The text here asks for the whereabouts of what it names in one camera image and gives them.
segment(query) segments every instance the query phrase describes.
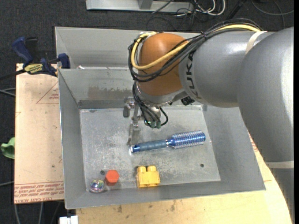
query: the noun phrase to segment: green object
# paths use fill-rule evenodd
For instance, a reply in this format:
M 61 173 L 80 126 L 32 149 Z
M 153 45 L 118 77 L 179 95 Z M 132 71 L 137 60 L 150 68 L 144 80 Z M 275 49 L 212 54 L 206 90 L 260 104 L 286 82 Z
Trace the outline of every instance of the green object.
M 13 137 L 7 144 L 1 144 L 1 151 L 5 157 L 14 159 L 14 143 L 15 138 Z

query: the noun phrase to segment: blue clamp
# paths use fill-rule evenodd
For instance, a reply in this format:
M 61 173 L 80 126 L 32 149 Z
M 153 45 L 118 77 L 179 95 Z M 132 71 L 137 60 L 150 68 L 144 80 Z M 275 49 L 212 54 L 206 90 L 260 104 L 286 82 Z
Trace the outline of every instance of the blue clamp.
M 23 70 L 27 73 L 33 74 L 48 74 L 51 76 L 57 76 L 57 69 L 51 66 L 45 58 L 40 60 L 40 63 L 32 63 L 33 57 L 29 53 L 25 45 L 25 37 L 16 39 L 12 44 L 13 50 L 16 54 L 25 60 L 23 64 Z M 65 54 L 59 54 L 57 59 L 50 62 L 60 62 L 61 66 L 58 68 L 69 69 L 71 67 L 69 57 Z

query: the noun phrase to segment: black floor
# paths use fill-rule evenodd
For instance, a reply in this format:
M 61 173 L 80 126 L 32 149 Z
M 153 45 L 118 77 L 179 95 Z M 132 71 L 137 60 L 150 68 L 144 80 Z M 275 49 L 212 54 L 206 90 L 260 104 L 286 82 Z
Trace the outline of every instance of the black floor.
M 36 36 L 39 50 L 50 59 L 55 57 L 54 27 L 114 28 L 161 31 L 204 31 L 227 18 L 238 0 L 226 0 L 224 14 L 214 18 L 201 15 L 193 23 L 170 14 L 146 12 L 86 11 L 86 0 L 0 0 L 0 77 L 14 72 L 16 63 L 22 63 L 12 50 L 14 39 Z M 256 5 L 268 13 L 286 13 L 294 9 L 294 0 L 257 1 Z M 269 15 L 258 11 L 247 0 L 235 18 L 252 19 L 264 30 L 278 31 L 294 26 L 294 13 Z M 0 81 L 0 90 L 15 87 L 15 78 Z M 14 137 L 14 98 L 0 93 L 0 143 Z M 0 153 L 0 184 L 14 179 L 14 161 Z M 0 223 L 17 223 L 13 205 L 13 185 L 0 186 Z M 41 223 L 50 223 L 56 216 L 67 215 L 63 203 L 44 203 Z M 38 223 L 40 203 L 18 205 L 21 223 Z

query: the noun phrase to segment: yellow cable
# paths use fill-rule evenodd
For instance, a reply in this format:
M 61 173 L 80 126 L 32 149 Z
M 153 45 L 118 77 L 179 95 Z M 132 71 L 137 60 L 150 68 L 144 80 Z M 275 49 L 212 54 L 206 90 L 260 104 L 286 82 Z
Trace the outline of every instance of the yellow cable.
M 138 45 L 139 45 L 139 42 L 141 38 L 143 37 L 146 37 L 147 34 L 142 34 L 138 39 L 137 41 L 135 42 L 133 48 L 132 48 L 132 53 L 131 53 L 131 63 L 133 65 L 134 68 L 138 69 L 138 70 L 145 70 L 145 69 L 148 69 L 148 68 L 151 68 L 155 65 L 157 65 L 158 63 L 160 63 L 161 61 L 164 61 L 165 59 L 169 58 L 170 56 L 176 54 L 177 52 L 179 52 L 183 47 L 185 47 L 189 42 L 186 41 L 186 43 L 178 46 L 177 48 L 175 48 L 174 50 L 166 53 L 164 56 L 160 57 L 159 59 L 145 65 L 145 66 L 138 66 L 136 63 L 135 63 L 135 53 L 136 53 L 136 50 L 138 48 Z
M 246 30 L 249 30 L 249 31 L 254 31 L 254 32 L 260 32 L 261 30 L 257 29 L 256 27 L 253 27 L 251 25 L 244 25 L 244 24 L 233 24 L 233 25 L 227 25 L 227 26 L 224 26 L 220 29 L 218 29 L 217 31 L 221 31 L 221 30 L 225 30 L 225 29 L 231 29 L 231 28 L 241 28 L 241 29 L 246 29 Z M 145 65 L 145 66 L 138 66 L 136 63 L 135 63 L 135 53 L 137 51 L 137 48 L 138 48 L 138 45 L 140 43 L 140 41 L 145 38 L 145 37 L 148 37 L 150 35 L 154 35 L 154 34 L 157 34 L 156 32 L 150 32 L 150 33 L 144 33 L 144 34 L 141 34 L 136 42 L 134 43 L 134 46 L 132 48 L 132 53 L 131 53 L 131 63 L 132 63 L 132 66 L 134 68 L 136 68 L 137 70 L 145 70 L 145 69 L 148 69 L 148 68 L 151 68 L 155 65 L 157 65 L 158 63 L 164 61 L 165 59 L 168 59 L 170 56 L 176 54 L 177 52 L 179 52 L 182 48 L 184 48 L 189 42 L 186 41 L 186 43 L 183 43 L 182 45 L 178 46 L 177 48 L 175 48 L 174 50 L 170 51 L 169 53 L 166 53 L 164 56 L 160 57 L 159 59 Z
M 217 31 L 221 31 L 221 30 L 224 30 L 224 29 L 230 29 L 230 28 L 241 28 L 241 29 L 246 29 L 246 30 L 253 31 L 253 32 L 260 32 L 261 31 L 260 29 L 257 29 L 253 26 L 244 25 L 244 24 L 227 25 L 225 27 L 222 27 L 222 28 L 218 29 Z

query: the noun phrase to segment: yellow toy block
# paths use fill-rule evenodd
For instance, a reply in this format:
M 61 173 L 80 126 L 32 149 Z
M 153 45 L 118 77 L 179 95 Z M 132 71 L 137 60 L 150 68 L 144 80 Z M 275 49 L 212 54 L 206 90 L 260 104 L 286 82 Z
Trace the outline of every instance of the yellow toy block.
M 137 168 L 137 187 L 147 188 L 155 187 L 160 183 L 160 176 L 155 166 L 148 166 L 147 169 L 144 166 Z

